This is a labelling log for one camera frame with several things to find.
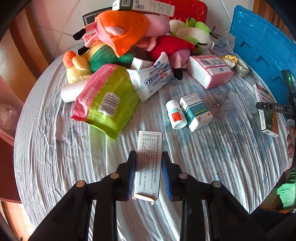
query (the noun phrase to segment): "red label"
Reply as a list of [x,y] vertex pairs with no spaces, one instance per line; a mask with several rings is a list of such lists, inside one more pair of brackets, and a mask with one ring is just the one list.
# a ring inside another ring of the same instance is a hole
[[173,113],[172,117],[173,117],[174,122],[182,120],[179,112]]

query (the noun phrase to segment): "white plastic bottle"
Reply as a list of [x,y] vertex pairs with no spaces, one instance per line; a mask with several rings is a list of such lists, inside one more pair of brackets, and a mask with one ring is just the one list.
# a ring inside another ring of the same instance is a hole
[[170,100],[166,103],[166,108],[168,111],[168,117],[173,129],[178,130],[182,129],[187,125],[187,120],[181,110],[178,101]]

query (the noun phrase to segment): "finger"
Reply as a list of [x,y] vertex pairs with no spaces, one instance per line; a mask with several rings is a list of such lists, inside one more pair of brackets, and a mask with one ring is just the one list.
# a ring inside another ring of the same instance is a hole
[[292,126],[289,129],[290,134],[292,134],[292,136],[296,137],[296,126]]
[[291,144],[288,145],[288,151],[290,153],[293,153],[293,150],[294,150],[294,145],[291,143]]
[[292,137],[290,134],[287,135],[287,142],[288,142],[288,144],[292,143]]

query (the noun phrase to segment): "blue plastic basket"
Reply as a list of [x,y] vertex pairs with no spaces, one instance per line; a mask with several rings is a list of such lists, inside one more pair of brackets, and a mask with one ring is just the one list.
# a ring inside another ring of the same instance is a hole
[[282,70],[296,77],[296,45],[272,23],[236,6],[230,33],[236,37],[234,52],[266,83],[276,101],[290,104]]

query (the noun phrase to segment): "red plush toy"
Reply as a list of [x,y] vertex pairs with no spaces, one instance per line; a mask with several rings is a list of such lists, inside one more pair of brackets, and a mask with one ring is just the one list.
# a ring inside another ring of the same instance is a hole
[[168,56],[170,65],[174,68],[174,77],[178,80],[183,78],[182,69],[186,69],[187,61],[191,54],[194,54],[195,46],[183,39],[165,35],[156,39],[155,47],[146,51],[147,57],[156,61],[161,52]]

